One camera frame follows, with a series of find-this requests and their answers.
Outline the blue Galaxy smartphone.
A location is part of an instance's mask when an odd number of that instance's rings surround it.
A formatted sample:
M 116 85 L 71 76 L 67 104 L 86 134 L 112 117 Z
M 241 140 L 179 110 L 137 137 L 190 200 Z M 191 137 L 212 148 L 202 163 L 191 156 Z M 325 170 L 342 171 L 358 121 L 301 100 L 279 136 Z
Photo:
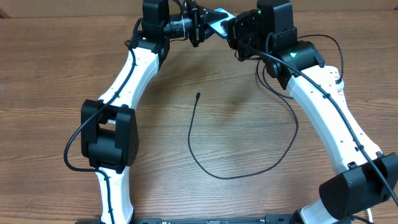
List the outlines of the blue Galaxy smartphone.
M 224 19 L 219 19 L 215 22 L 211 22 L 209 24 L 210 29 L 214 33 L 219 35 L 222 39 L 226 39 L 228 37 L 228 31 L 227 31 L 228 30 L 228 28 L 227 28 L 228 21 L 230 21 L 231 19 L 234 19 L 236 16 L 221 7 L 215 9 L 215 11 L 226 13 L 228 16 Z

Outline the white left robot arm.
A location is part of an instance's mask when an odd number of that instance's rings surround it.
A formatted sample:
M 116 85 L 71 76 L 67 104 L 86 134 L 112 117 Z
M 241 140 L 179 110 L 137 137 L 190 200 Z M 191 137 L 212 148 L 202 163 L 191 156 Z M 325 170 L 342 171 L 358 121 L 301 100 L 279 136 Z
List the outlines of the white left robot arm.
M 195 1 L 169 13 L 168 1 L 144 1 L 143 15 L 126 41 L 126 62 L 109 89 L 98 100 L 81 107 L 81 153 L 99 180 L 103 211 L 99 223 L 132 223 L 129 168 L 136 160 L 139 136 L 136 108 L 150 80 L 167 57 L 170 42 L 190 40 L 194 47 L 216 33 L 225 38 L 222 23 L 233 15 L 222 8 Z

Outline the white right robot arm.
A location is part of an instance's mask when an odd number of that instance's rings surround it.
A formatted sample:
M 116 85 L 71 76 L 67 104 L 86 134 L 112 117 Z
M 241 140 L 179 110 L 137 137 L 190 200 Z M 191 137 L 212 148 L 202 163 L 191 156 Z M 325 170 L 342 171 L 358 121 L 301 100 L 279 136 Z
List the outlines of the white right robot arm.
M 397 155 L 383 154 L 360 128 L 338 70 L 326 65 L 311 42 L 298 38 L 289 1 L 258 1 L 222 27 L 240 57 L 263 59 L 268 74 L 302 107 L 330 157 L 335 176 L 320 185 L 316 202 L 293 214 L 292 223 L 346 223 L 396 199 Z

